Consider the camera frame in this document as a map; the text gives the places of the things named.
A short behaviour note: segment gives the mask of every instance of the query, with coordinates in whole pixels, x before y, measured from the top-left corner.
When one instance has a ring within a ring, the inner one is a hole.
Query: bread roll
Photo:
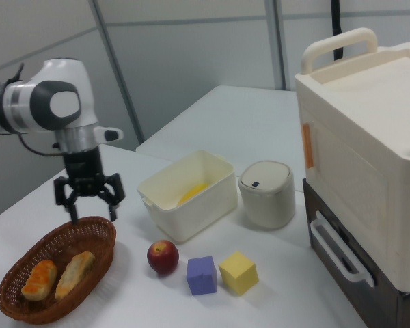
[[[50,260],[43,260],[35,265],[26,280],[26,284],[21,288],[24,297],[29,301],[41,301],[47,297],[55,282],[57,267]]]
[[[56,287],[55,298],[60,301],[87,275],[96,257],[89,251],[73,256]]]

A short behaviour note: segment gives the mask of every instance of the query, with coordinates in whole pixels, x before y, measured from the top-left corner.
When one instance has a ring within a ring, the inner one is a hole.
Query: yellow liquid
[[[196,196],[198,193],[200,193],[202,190],[208,188],[208,183],[200,183],[195,185],[193,188],[188,190],[183,197],[180,199],[178,206],[185,203],[187,200],[192,198],[193,196]]]

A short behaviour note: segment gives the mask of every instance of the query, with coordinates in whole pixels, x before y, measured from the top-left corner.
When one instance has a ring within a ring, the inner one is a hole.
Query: white plastic container
[[[254,163],[241,174],[238,187],[247,217],[263,228],[281,228],[295,215],[293,172],[286,164]]]
[[[196,185],[208,188],[178,206]],[[155,223],[181,243],[237,207],[233,166],[205,150],[171,164],[138,186],[144,205]]]
[[[319,55],[358,42],[365,53],[313,70]],[[410,43],[378,48],[369,29],[328,38],[306,49],[296,80],[307,182],[410,292]]]

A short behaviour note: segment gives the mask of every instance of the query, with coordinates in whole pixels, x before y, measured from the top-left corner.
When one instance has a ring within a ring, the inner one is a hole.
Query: white table
[[[177,161],[195,150],[219,154],[236,176],[252,163],[289,165],[295,189],[305,178],[296,93],[219,86],[137,147],[141,154]]]
[[[48,327],[365,327],[310,248],[302,193],[297,192],[292,221],[269,232],[247,221],[239,197],[236,210],[178,245],[178,268],[159,278],[146,253],[167,236],[149,217],[136,188],[170,162],[110,146],[100,150],[105,173],[119,172],[126,193],[114,223],[115,257],[88,298]],[[39,239],[69,220],[54,203],[53,179],[0,215],[0,282]],[[81,217],[108,215],[98,198],[80,199],[77,210]],[[236,296],[218,272],[217,293],[192,296],[186,280],[188,259],[212,256],[217,267],[234,251],[256,263],[260,282]],[[28,326],[0,312],[0,328]]]

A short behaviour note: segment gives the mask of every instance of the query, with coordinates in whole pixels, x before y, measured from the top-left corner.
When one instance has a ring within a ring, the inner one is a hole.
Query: wicker basket
[[[114,256],[115,228],[102,217],[86,217],[73,225],[65,223],[38,241],[9,271],[0,284],[0,310],[7,316],[31,324],[59,320],[73,311],[88,296],[111,266]],[[93,269],[61,301],[55,299],[56,285],[72,257],[90,251],[96,257]],[[42,301],[27,301],[21,288],[32,268],[41,260],[52,260],[57,278]]]

